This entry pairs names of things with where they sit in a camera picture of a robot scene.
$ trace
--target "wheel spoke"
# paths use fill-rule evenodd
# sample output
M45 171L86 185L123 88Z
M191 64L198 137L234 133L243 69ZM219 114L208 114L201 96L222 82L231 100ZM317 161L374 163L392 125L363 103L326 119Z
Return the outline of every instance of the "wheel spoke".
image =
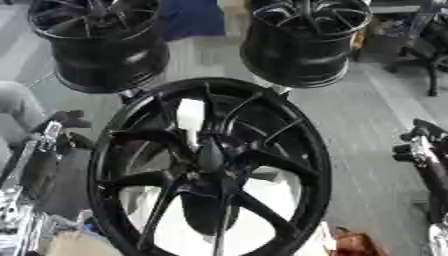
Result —
M219 216L217 216L218 222L213 239L213 256L224 255L224 234L229 225L230 207L230 197L226 196L221 202Z
M87 18L83 18L84 21L84 30L86 31L87 38L92 37L92 28Z
M61 32L66 31L67 29L71 28L72 26L74 26L77 22L81 21L82 17L78 17L78 18L72 18L69 19L67 21L61 22L59 24L56 24L50 28L47 29L46 32L51 33L51 34L55 34L58 35Z
M157 170L126 175L114 180L99 180L98 185L111 191L119 191L125 187L136 186L161 187L165 182L165 172L164 170Z
M216 102L210 92L209 83L204 84L205 120L202 130L212 128L218 120Z
M159 224L162 216L168 210L171 202L176 197L177 185L172 183L167 188L162 189L151 211L148 221L143 228L143 232L137 242L137 248L140 251L149 249L154 245L154 233L156 231L157 225Z
M45 2L52 2L52 3L58 3L67 7L71 7L71 8L75 8L75 9L80 9L80 10L85 10L85 7L79 4L76 4L72 1L68 1L68 0L45 0Z
M271 223L277 234L293 235L297 231L291 223L246 191L241 191L236 196L236 199L241 207L257 214Z
M239 154L235 161L250 161L262 166L270 166L292 172L299 176L302 183L305 185L314 185L319 178L319 172L317 170L313 170L302 163L293 162L290 159L266 151L248 150Z
M55 17L64 17L69 16L71 18L76 17L79 13L76 11L67 10L67 8L59 7L55 9L49 9L43 12L39 12L33 16L34 19L42 19L42 18L55 18Z
M342 12L342 13L350 13L350 14L357 14L362 16L367 16L367 13L360 10L354 10L349 8L331 8L330 10L334 12Z
M129 25L126 22L126 14L124 12L118 11L115 13L117 15L118 19L120 20L121 24L123 24L123 27L125 29L129 29Z
M171 127L174 124L174 128L176 130L179 129L179 123L177 121L177 117L174 114L174 109L167 105L165 101L162 100L162 95L158 94L154 97L155 102L159 105L160 111L162 112L163 120L165 121L168 127Z
M264 140L263 140L263 144L264 145L272 145L275 142L277 142L278 137L280 137L280 135L284 132L286 132L287 130L291 129L292 127L298 125L299 123L301 123L303 121L303 119L297 119L295 121L293 121L290 124L285 125L284 127L280 128L279 130L277 130L276 132L272 133L271 135L267 136Z
M248 106L249 103L252 103L253 101L261 98L263 96L262 92L256 92L254 93L250 98L243 101L241 104L236 106L234 109L232 109L224 118L224 120L221 123L220 130L221 132L225 134L230 134L232 130L232 124L238 117L238 112L240 112L244 107Z
M350 24L350 22L346 18L342 17L342 15L339 14L339 12L337 12L335 10L331 10L330 14L333 15L334 17L336 17L336 19L339 20L346 27L353 28L352 24Z
M132 8L132 11L134 12L144 12L144 13L154 13L154 10L147 10L142 8Z

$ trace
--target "person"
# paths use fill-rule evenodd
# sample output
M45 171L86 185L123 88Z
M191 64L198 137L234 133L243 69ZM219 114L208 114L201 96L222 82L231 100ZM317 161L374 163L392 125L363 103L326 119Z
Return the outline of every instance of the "person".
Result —
M0 114L10 115L26 133L42 124L47 116L39 101L24 85L0 81ZM11 150L7 141L0 136L0 174L5 169Z

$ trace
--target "hand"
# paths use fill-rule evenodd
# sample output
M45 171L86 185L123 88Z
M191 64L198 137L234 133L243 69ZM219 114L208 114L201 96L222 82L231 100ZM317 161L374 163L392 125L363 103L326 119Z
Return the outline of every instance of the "hand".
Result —
M64 128L90 128L92 125L89 121L82 119L84 111L72 110L72 111L58 111L54 113L47 121L39 124L31 130L32 133L41 133L45 130L48 123L51 121L57 121L62 124Z

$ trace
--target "wheel center hub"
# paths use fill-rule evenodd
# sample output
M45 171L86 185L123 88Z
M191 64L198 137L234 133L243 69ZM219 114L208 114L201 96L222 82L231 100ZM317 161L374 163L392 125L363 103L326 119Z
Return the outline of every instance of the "wheel center hub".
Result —
M199 149L198 163L205 173L216 173L224 170L224 153L213 138L207 138Z

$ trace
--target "gray sleeve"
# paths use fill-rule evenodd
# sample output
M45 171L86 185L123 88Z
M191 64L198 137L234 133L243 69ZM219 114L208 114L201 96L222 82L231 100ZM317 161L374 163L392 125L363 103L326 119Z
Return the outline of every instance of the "gray sleeve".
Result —
M12 116L25 131L45 121L37 99L22 84L0 81L0 113Z

